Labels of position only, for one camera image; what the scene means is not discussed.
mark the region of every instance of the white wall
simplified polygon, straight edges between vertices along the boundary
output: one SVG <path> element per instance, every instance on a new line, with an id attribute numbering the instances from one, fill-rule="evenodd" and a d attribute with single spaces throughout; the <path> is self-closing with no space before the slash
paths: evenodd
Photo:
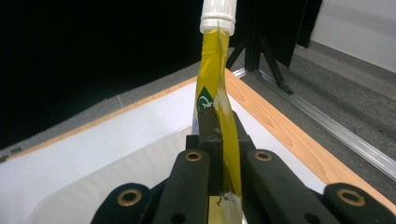
<path id="1" fill-rule="evenodd" d="M 311 39 L 396 73 L 396 0 L 323 0 Z"/>

